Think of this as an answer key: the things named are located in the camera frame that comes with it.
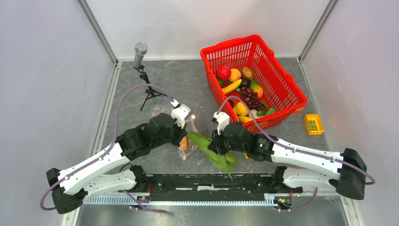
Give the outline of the green toy bean pod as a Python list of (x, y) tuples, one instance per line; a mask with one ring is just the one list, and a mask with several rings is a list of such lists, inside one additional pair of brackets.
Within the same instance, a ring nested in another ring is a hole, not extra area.
[(189, 132), (188, 139), (192, 141), (202, 152), (204, 152), (212, 163), (219, 168), (227, 172), (229, 178), (233, 180), (231, 173), (234, 171), (233, 164), (238, 164), (238, 160), (232, 154), (222, 154), (217, 153), (209, 149), (212, 139), (205, 137), (197, 132)]

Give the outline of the clear zip top bag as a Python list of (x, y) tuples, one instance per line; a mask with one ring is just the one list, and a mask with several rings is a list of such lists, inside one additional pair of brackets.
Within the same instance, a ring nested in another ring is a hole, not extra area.
[[(172, 107), (167, 107), (166, 105), (156, 105), (150, 110), (150, 116), (154, 117), (159, 115), (160, 113), (171, 114), (172, 110)], [(195, 126), (195, 120), (195, 114), (193, 112), (190, 112), (188, 117), (185, 119), (187, 132), (198, 132)], [(188, 136), (185, 136), (182, 138), (180, 146), (177, 147), (177, 152), (182, 160), (186, 160), (187, 157), (191, 153), (195, 152), (197, 149), (198, 147), (192, 141), (190, 141)]]

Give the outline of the purple toy grapes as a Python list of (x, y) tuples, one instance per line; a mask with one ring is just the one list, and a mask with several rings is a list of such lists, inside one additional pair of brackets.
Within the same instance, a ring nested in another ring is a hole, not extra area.
[(257, 92), (254, 92), (249, 87), (242, 87), (240, 89), (242, 100), (247, 104), (250, 110), (264, 110), (265, 105), (261, 102)]

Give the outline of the microphone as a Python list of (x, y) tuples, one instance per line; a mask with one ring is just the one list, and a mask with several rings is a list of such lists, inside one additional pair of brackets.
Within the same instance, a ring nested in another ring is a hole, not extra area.
[[(134, 61), (133, 61), (133, 66), (140, 73), (139, 74), (140, 79), (145, 81), (146, 84), (150, 84), (150, 80), (148, 78), (147, 73), (144, 71), (144, 65), (142, 64), (144, 56), (145, 56), (145, 54), (148, 51), (147, 44), (144, 43), (144, 42), (138, 42), (135, 45), (134, 49), (135, 49), (135, 58), (134, 58)], [(167, 96), (165, 93), (159, 92), (156, 89), (154, 89), (153, 87), (148, 87), (145, 90), (145, 92), (146, 92), (147, 96), (144, 99), (144, 102), (143, 102), (143, 104), (142, 104), (142, 106), (140, 108), (140, 111), (143, 110), (144, 105), (146, 104), (146, 102), (149, 99), (152, 99), (152, 98), (155, 98), (155, 97), (159, 97), (159, 96)]]

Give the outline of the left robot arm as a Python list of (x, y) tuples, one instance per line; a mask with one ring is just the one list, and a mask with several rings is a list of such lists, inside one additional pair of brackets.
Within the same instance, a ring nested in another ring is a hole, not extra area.
[(185, 116), (161, 113), (133, 129), (126, 130), (105, 149), (68, 169), (51, 168), (46, 172), (58, 214), (79, 208), (84, 201), (105, 193), (134, 189), (144, 191), (148, 179), (136, 167), (118, 174), (107, 172), (117, 166), (148, 155), (165, 144), (180, 145), (187, 132)]

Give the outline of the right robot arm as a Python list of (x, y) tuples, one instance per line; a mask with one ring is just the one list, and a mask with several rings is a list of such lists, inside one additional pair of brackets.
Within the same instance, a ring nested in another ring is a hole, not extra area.
[(239, 122), (227, 125), (220, 132), (214, 130), (208, 148), (220, 155), (237, 151), (255, 161), (285, 163), (304, 169), (303, 172), (285, 169), (273, 177), (271, 184), (277, 192), (288, 188), (322, 187), (335, 189), (338, 194), (354, 200), (365, 197), (367, 166), (354, 149), (329, 152), (307, 148), (275, 136), (252, 133)]

